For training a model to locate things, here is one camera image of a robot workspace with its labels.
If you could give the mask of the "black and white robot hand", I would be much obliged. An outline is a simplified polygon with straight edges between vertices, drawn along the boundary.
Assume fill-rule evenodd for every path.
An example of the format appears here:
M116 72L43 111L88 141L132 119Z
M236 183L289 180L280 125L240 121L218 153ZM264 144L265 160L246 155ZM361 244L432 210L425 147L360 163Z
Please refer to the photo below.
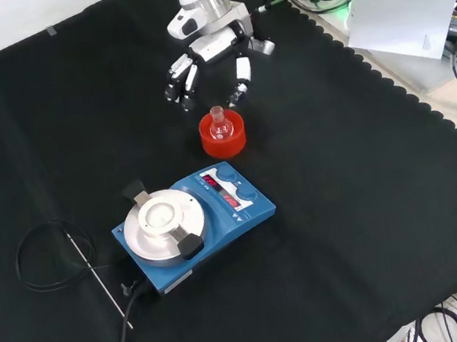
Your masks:
M228 106L237 105L250 85L252 69L244 50L253 35L252 30L248 9L240 2L234 3L225 15L212 22L203 8L181 9L168 24L168 33L177 40L186 40L195 33L199 37L171 65L164 91L167 101L180 103L183 110L191 111L196 100L199 68L232 51L236 55L237 78Z

